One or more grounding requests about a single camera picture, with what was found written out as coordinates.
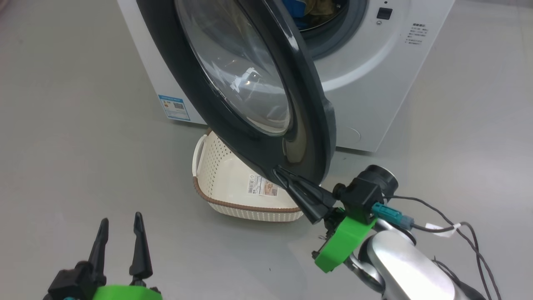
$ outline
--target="basket label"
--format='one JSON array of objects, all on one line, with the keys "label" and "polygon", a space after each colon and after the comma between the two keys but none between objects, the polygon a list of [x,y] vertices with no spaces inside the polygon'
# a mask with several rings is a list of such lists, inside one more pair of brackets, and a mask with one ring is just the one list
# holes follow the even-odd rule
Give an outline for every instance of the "basket label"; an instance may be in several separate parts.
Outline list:
[{"label": "basket label", "polygon": [[261,196],[278,196],[279,187],[260,175],[250,174],[248,177],[248,194]]}]

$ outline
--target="washing machine door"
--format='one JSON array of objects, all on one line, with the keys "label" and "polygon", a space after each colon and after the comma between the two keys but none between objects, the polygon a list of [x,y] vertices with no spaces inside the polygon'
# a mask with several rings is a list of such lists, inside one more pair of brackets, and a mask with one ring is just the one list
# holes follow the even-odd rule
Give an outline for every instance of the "washing machine door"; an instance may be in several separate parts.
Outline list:
[{"label": "washing machine door", "polygon": [[206,123],[268,180],[314,183],[329,168],[335,117],[280,0],[137,0],[169,70]]}]

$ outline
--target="teal connector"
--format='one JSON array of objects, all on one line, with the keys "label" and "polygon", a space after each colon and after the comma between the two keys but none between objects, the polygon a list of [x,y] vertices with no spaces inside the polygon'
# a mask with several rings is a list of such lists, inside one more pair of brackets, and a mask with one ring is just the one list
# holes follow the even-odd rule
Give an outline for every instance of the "teal connector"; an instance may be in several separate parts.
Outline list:
[{"label": "teal connector", "polygon": [[389,223],[400,226],[403,229],[411,230],[415,220],[409,216],[404,216],[401,211],[376,203],[372,206],[374,216],[383,219]]}]

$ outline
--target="white cable tag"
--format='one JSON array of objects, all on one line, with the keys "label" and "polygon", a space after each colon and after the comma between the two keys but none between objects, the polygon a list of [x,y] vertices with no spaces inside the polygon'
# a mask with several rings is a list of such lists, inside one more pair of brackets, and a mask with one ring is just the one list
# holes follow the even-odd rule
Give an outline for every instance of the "white cable tag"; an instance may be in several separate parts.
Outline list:
[{"label": "white cable tag", "polygon": [[[443,238],[449,238],[451,237],[456,231],[457,229],[461,227],[461,224],[455,224],[454,225],[454,229],[450,230],[450,231],[445,231],[445,232],[432,232],[434,235],[438,235],[438,236],[442,236]],[[444,227],[440,227],[438,225],[433,225],[431,223],[426,223],[426,228],[427,229],[443,229]]]}]

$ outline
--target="brown basket rim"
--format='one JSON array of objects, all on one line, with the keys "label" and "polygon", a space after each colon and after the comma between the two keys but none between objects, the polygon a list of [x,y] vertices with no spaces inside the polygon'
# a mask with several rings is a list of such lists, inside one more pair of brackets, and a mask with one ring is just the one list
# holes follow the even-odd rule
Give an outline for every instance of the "brown basket rim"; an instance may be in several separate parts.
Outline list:
[{"label": "brown basket rim", "polygon": [[205,201],[217,204],[229,208],[236,208],[236,209],[242,209],[242,210],[249,210],[249,211],[257,211],[257,212],[278,212],[278,213],[292,213],[292,212],[299,212],[301,211],[300,208],[267,208],[267,207],[255,207],[255,206],[247,206],[247,205],[241,205],[241,204],[235,204],[225,201],[220,201],[217,199],[213,199],[211,197],[208,197],[202,190],[200,189],[200,185],[198,184],[198,178],[196,176],[192,177],[192,182],[194,183],[196,192],[202,197]]}]

